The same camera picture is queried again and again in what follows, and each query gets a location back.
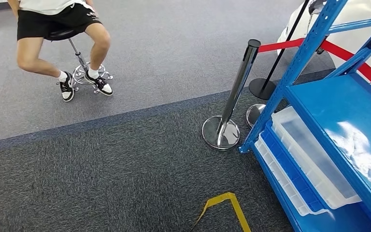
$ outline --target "white t-shirt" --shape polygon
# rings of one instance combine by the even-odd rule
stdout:
[[[79,3],[93,10],[84,0],[21,0],[19,7],[23,11],[33,11],[44,15],[56,15],[66,7]]]

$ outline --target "yellow tape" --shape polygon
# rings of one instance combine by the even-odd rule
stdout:
[[[202,216],[205,214],[205,211],[207,210],[208,207],[219,204],[225,200],[231,200],[232,207],[234,207],[235,214],[237,215],[238,220],[240,221],[243,231],[251,232],[251,229],[249,228],[247,220],[244,217],[244,213],[240,207],[240,204],[238,203],[237,197],[235,196],[234,193],[231,193],[231,192],[227,192],[217,197],[208,199],[207,203],[204,206],[204,209],[202,210],[200,217],[197,219],[196,223],[194,223],[190,231],[192,231],[194,227],[197,225],[197,223],[201,220]]]

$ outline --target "carpet floor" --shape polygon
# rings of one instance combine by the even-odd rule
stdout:
[[[90,85],[65,105],[56,80],[16,64],[17,23],[0,3],[0,140],[231,89],[249,39],[274,43],[303,0],[96,0],[112,38],[104,65],[114,75],[111,97]],[[73,41],[89,61],[91,39]],[[297,48],[284,53],[273,80],[281,79]],[[248,80],[266,77],[277,53],[260,53]],[[40,58],[72,72],[78,65],[68,41],[43,43]],[[314,56],[303,73],[334,68],[328,53]]]
[[[252,231],[292,231],[254,156],[212,150],[201,137],[203,122],[221,113],[227,96],[1,140],[0,232],[187,232],[206,201],[225,192],[236,194]],[[245,111],[254,103],[264,101],[245,89],[233,115],[242,138],[249,132]],[[241,227],[223,202],[194,231]]]

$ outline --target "black and white sneaker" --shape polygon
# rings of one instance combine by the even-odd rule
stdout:
[[[89,74],[86,72],[85,79],[97,86],[97,88],[100,90],[100,92],[106,96],[112,96],[113,95],[113,90],[112,87],[106,81],[104,78],[98,77],[98,78],[91,78]]]
[[[65,82],[59,82],[60,91],[62,92],[62,98],[65,102],[70,102],[74,97],[74,89],[72,87],[71,74],[65,72],[68,77]]]

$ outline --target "blue metal shelf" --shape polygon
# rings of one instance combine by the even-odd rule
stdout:
[[[312,215],[315,217],[315,225],[312,226],[308,224],[308,219],[303,219],[308,216],[299,218],[293,213],[288,198],[281,191],[280,186],[275,183],[261,156],[256,154],[292,224],[305,232],[347,231],[346,228],[339,230],[339,227],[331,227],[329,223],[342,225],[344,223],[342,220],[351,220],[351,217],[355,217],[352,219],[354,223],[359,223],[358,217],[361,215],[353,214],[357,210],[359,212],[366,210],[366,214],[371,218],[371,86],[356,73],[357,69],[371,56],[371,37],[352,58],[324,80],[292,86],[330,33],[371,27],[371,19],[332,26],[346,2],[346,0],[326,1],[309,34],[240,147],[242,153],[257,152],[254,142],[264,131],[265,124],[271,118],[278,103],[283,98],[287,98],[363,200],[363,207],[361,203],[352,204],[334,211],[343,212],[349,217],[338,216],[334,222],[325,221],[326,224],[322,223],[320,227],[317,223],[319,220],[326,220],[324,219],[326,214]]]
[[[285,97],[371,211],[371,94],[357,79],[291,86]]]
[[[371,232],[371,221],[359,204],[349,204],[319,215],[299,215],[257,149],[253,145],[250,148],[296,232]]]

